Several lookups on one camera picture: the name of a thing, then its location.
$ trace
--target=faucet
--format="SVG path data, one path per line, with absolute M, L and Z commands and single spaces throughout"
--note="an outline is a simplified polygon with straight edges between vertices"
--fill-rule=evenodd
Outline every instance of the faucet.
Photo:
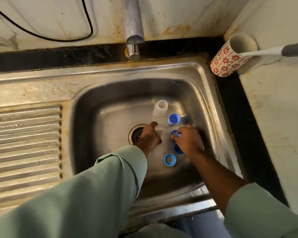
M 145 43 L 144 30 L 138 0 L 121 0 L 127 48 L 125 51 L 130 61 L 140 59 L 139 43 Z

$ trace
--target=white cup with red flowers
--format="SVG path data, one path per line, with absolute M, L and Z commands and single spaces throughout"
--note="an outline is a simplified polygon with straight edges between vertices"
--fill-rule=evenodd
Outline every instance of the white cup with red flowers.
M 244 57 L 239 53 L 253 51 L 257 51 L 254 39 L 244 33 L 235 33 L 212 59 L 211 70 L 217 76 L 227 77 L 252 57 Z

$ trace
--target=person's left hand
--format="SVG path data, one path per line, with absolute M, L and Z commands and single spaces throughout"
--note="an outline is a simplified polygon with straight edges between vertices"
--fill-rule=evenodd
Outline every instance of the person's left hand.
M 158 136 L 155 127 L 158 125 L 157 122 L 151 122 L 147 127 L 145 127 L 142 131 L 140 139 L 146 138 L 150 139 L 152 148 L 155 147 L 157 144 L 162 143 L 161 138 Z

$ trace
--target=black cable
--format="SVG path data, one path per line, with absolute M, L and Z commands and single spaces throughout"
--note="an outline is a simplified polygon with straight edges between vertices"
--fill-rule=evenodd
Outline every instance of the black cable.
M 91 24 L 91 19 L 88 15 L 87 9 L 86 9 L 86 5 L 85 5 L 85 0 L 82 0 L 82 4 L 83 4 L 83 8 L 84 8 L 84 12 L 86 14 L 87 20 L 88 20 L 88 24 L 90 26 L 91 29 L 91 33 L 89 33 L 87 36 L 85 37 L 81 37 L 81 38 L 77 38 L 77 39 L 70 39 L 70 40 L 62 40 L 62 39 L 54 39 L 54 38 L 48 38 L 48 37 L 44 37 L 38 34 L 35 34 L 33 32 L 28 31 L 27 29 L 21 27 L 20 25 L 16 24 L 14 21 L 12 21 L 10 18 L 8 18 L 2 11 L 0 11 L 0 15 L 3 16 L 5 19 L 7 19 L 10 23 L 12 23 L 13 25 L 15 25 L 16 27 L 20 28 L 22 31 L 31 34 L 32 36 L 36 36 L 38 38 L 41 39 L 45 39 L 48 41 L 57 41 L 57 42 L 75 42 L 75 41 L 81 41 L 81 40 L 85 40 L 88 39 L 89 37 L 91 37 L 93 35 L 93 25 Z

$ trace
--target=drain strainer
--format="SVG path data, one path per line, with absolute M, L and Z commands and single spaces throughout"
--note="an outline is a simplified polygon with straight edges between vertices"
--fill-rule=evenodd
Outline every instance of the drain strainer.
M 130 144 L 135 144 L 140 139 L 140 136 L 142 134 L 142 130 L 144 127 L 146 127 L 146 124 L 138 124 L 135 127 L 133 127 L 128 135 L 128 141 Z

